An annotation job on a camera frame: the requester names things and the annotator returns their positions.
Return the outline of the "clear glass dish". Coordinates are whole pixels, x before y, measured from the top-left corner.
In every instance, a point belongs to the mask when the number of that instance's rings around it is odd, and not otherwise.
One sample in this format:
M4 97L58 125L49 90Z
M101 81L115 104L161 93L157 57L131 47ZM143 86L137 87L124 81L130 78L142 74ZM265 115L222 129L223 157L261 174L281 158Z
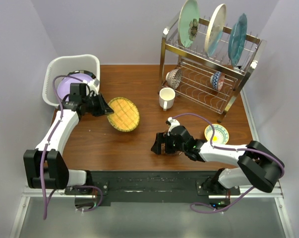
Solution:
M177 152L174 152L174 153L165 153L164 156L167 156L167 157L176 157L176 156L179 156L181 154L182 154L182 152L177 151Z

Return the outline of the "yellow patterned plate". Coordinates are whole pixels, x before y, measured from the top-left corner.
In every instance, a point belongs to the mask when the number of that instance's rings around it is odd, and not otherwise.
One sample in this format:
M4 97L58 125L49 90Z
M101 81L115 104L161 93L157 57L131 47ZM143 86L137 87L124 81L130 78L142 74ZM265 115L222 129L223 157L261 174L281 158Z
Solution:
M114 113L107 119L110 125L121 132L131 132L137 128L140 122L140 114L136 105L124 97L116 97L110 100L109 106Z

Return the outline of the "black striped plate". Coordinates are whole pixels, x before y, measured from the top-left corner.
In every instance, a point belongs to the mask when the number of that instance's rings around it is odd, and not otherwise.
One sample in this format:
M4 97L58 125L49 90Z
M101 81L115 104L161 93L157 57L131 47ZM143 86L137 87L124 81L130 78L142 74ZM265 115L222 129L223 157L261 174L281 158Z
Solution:
M90 76L92 79L96 78L94 73L87 71L87 70L76 70L76 71L70 72L68 75L73 75L73 74L78 74L78 73L86 74L86 75Z

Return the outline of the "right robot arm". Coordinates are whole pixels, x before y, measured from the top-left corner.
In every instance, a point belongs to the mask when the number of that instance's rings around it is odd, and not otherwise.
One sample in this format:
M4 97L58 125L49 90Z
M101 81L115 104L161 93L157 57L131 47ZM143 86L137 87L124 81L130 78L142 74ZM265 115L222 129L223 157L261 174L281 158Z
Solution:
M193 161L234 165L234 169L223 169L214 176L211 188L218 195L240 185L252 185L260 191L271 193L285 172L284 164L257 141L242 147L219 146L195 139L182 125L174 126L167 132L158 132L151 151L157 155L183 152Z

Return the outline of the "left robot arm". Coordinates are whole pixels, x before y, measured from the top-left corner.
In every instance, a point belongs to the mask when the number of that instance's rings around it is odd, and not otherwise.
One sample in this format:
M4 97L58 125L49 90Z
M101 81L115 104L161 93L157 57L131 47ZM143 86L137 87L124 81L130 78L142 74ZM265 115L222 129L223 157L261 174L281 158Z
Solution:
M60 99L55 120L44 139L33 150L26 150L23 161L30 188L64 189L75 186L81 194L93 190L88 171L70 170L63 160L63 151L73 129L82 116L112 114L101 93L87 93L87 84L73 83L68 99Z

